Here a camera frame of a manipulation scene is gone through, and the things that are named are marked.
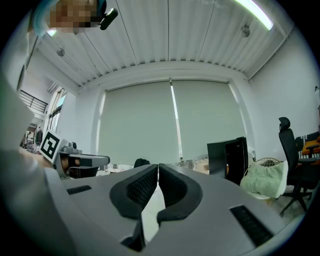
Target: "ceiling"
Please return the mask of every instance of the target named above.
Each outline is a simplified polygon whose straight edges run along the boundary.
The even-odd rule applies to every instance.
[[[220,65],[248,78],[289,35],[293,23],[276,3],[256,1],[274,23],[269,31],[234,0],[108,0],[118,17],[107,30],[57,32],[37,51],[77,85],[130,66],[165,61]],[[250,23],[250,36],[241,27]],[[57,51],[63,48],[65,55]]]

